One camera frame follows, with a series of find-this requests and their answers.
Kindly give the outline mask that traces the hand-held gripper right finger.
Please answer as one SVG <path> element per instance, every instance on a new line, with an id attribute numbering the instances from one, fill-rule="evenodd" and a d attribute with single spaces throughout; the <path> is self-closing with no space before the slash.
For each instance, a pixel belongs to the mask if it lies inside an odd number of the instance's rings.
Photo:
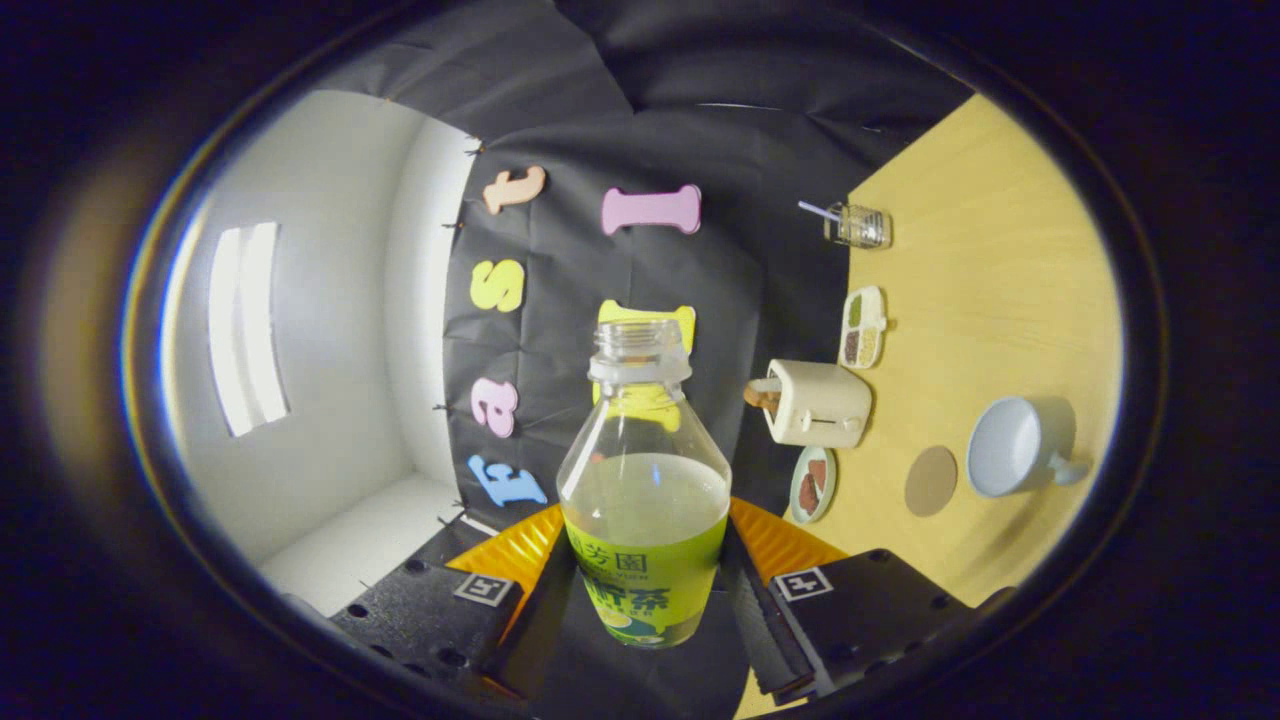
<path id="1" fill-rule="evenodd" d="M 888 550 L 850 555 L 737 497 L 722 578 L 756 687 L 776 705 L 859 684 L 977 614 Z"/>

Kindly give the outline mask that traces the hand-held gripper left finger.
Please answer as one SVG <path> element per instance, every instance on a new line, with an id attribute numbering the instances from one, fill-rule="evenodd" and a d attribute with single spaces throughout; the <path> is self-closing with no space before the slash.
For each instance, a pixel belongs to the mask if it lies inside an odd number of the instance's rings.
<path id="1" fill-rule="evenodd" d="M 539 693 L 576 561 L 559 505 L 452 559 L 413 556 L 330 616 L 357 646 L 479 698 Z"/>

